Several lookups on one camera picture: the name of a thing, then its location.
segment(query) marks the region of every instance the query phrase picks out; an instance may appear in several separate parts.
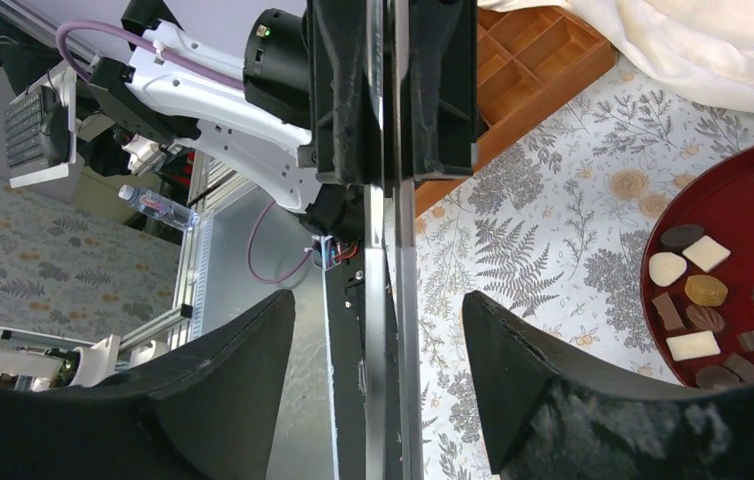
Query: water bottle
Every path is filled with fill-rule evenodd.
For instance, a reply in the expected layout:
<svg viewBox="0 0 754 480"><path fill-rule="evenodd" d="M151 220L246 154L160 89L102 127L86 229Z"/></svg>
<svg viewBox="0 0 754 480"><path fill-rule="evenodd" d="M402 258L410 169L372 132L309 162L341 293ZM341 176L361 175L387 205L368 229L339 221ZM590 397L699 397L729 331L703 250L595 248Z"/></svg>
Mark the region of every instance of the water bottle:
<svg viewBox="0 0 754 480"><path fill-rule="evenodd" d="M152 190L124 185L118 196L139 212L178 230L188 232L197 225L197 213Z"/></svg>

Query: floral tablecloth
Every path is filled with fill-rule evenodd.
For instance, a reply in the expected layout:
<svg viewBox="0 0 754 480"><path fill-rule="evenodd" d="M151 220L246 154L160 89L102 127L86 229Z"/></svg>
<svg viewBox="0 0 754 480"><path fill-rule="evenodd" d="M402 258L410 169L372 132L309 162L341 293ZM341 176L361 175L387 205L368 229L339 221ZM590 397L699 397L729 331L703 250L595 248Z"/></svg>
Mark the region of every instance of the floral tablecloth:
<svg viewBox="0 0 754 480"><path fill-rule="evenodd" d="M460 318L466 292L676 382L643 318L642 251L683 187L752 145L754 114L664 92L621 57L417 219L426 478L490 478Z"/></svg>

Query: white fabric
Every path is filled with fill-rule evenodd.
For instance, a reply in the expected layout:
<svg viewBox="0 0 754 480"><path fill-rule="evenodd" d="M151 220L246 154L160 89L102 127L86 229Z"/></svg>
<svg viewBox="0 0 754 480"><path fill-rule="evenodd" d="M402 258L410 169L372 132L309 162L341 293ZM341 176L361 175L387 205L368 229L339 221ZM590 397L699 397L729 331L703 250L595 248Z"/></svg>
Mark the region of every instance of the white fabric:
<svg viewBox="0 0 754 480"><path fill-rule="evenodd" d="M689 100L754 112L754 0L478 0L496 11L556 5Z"/></svg>

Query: wooden tray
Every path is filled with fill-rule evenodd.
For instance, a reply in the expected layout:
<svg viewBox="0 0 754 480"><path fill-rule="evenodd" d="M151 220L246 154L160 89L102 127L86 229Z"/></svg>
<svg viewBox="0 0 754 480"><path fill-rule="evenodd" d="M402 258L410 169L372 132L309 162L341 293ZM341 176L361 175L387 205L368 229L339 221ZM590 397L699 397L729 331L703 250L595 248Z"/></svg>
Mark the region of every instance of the wooden tray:
<svg viewBox="0 0 754 480"><path fill-rule="evenodd" d="M477 104L489 130L477 140L474 171L565 105L615 63L595 29L555 7L498 13L477 9ZM463 180L415 192L421 215Z"/></svg>

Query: red plate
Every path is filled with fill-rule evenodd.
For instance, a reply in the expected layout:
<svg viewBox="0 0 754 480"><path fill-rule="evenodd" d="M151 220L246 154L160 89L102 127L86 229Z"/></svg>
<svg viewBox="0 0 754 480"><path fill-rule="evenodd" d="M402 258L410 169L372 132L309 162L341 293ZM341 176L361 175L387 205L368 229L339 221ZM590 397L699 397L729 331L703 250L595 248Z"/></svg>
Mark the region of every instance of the red plate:
<svg viewBox="0 0 754 480"><path fill-rule="evenodd" d="M671 359L666 338L695 330L668 334L651 300L663 292L669 292L686 322L684 312L691 302L683 293L683 286L689 275L703 272L689 262L683 277L670 287L660 288L648 278L648 258L662 251L660 236L663 232L686 223L701 225L707 235L730 250L730 257L710 272L729 290L725 303L716 308L727 320L729 330L716 337L721 354L675 362ZM642 308L648 328L657 348L681 383L695 386L695 373L698 370L707 365L721 365L733 352L754 364L754 353L745 353L736 338L740 333L754 330L754 301L751 297L754 291L754 147L704 172L671 202L648 240L642 258L641 282Z"/></svg>

